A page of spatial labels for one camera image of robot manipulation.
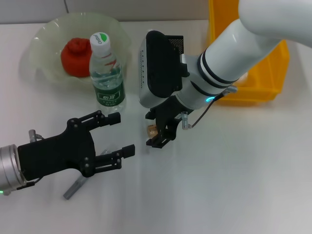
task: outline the yellow bin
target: yellow bin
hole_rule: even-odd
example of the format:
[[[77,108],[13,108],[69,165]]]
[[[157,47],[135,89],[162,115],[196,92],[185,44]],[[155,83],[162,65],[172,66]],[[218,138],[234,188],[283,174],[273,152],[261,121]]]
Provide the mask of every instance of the yellow bin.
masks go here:
[[[209,0],[210,43],[238,19],[238,0]],[[229,105],[254,105],[273,100],[281,93],[290,55],[283,40],[265,59],[253,67],[245,82],[237,84],[238,92],[218,102]]]

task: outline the green label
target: green label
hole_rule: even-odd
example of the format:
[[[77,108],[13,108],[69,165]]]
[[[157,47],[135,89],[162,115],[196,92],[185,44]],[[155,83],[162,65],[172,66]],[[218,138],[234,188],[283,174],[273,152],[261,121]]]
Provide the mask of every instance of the green label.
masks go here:
[[[107,36],[105,34],[100,33],[102,40],[105,42],[107,40]]]
[[[111,90],[102,90],[95,86],[97,101],[103,106],[117,106],[125,99],[125,90],[123,88],[123,82],[120,86]]]

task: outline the red object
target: red object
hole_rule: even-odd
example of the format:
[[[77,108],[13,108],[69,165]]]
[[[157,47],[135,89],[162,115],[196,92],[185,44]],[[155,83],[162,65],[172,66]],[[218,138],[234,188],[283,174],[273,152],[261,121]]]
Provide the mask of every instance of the red object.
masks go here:
[[[74,77],[88,77],[91,57],[89,39],[73,38],[64,47],[60,59],[64,70]]]

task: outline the water bottle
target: water bottle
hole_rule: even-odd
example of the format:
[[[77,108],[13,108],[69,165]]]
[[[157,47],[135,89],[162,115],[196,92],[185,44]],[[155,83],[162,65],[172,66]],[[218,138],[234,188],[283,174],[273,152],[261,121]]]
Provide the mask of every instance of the water bottle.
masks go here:
[[[95,33],[90,37],[92,55],[90,76],[104,114],[120,112],[125,107],[122,67],[114,53],[106,33]]]

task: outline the white table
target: white table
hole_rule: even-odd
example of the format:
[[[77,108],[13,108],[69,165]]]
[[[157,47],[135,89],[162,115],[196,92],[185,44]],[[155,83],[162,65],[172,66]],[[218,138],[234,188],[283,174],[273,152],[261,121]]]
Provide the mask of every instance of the white table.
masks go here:
[[[136,145],[121,170],[91,178],[66,170],[0,196],[4,234],[310,234],[312,231],[312,50],[290,42],[285,87],[259,107],[213,106],[162,150],[145,146],[147,109],[137,99],[138,47],[153,28],[183,35],[186,54],[205,49],[208,22],[128,22],[132,57],[122,123],[92,132],[96,150]],[[92,87],[50,83],[27,64],[42,24],[0,25],[0,145],[28,142],[28,130],[60,134],[71,117],[96,109]],[[194,122],[202,110],[190,116]]]

